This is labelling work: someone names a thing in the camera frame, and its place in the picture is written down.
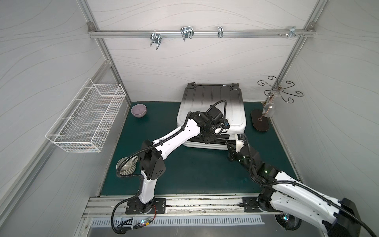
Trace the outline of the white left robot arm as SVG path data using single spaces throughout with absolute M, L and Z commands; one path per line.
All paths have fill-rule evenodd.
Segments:
M 143 149 L 140 165 L 144 181 L 138 196 L 141 205 L 152 204 L 157 179 L 165 172 L 164 160 L 174 150 L 193 137 L 198 137 L 201 143 L 210 144 L 219 138 L 223 130 L 229 128 L 226 108 L 226 100 L 220 100 L 210 105 L 205 112 L 188 112 L 180 127 Z

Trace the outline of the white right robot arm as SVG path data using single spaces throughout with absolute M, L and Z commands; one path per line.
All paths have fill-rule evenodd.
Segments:
M 295 180 L 261 160 L 247 141 L 226 144 L 231 162 L 239 162 L 254 183 L 262 188 L 253 202 L 262 212 L 279 211 L 277 222 L 290 230 L 289 220 L 299 219 L 318 227 L 329 237 L 358 237 L 360 218 L 353 201 L 329 197 Z

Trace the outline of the black and white hardshell suitcase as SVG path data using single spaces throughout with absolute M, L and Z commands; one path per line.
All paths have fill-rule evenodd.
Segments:
M 239 84 L 189 83 L 184 91 L 177 125 L 181 126 L 188 112 L 200 112 L 210 125 L 200 134 L 184 143 L 191 148 L 227 150 L 227 144 L 235 144 L 238 134 L 246 128 L 246 117 Z

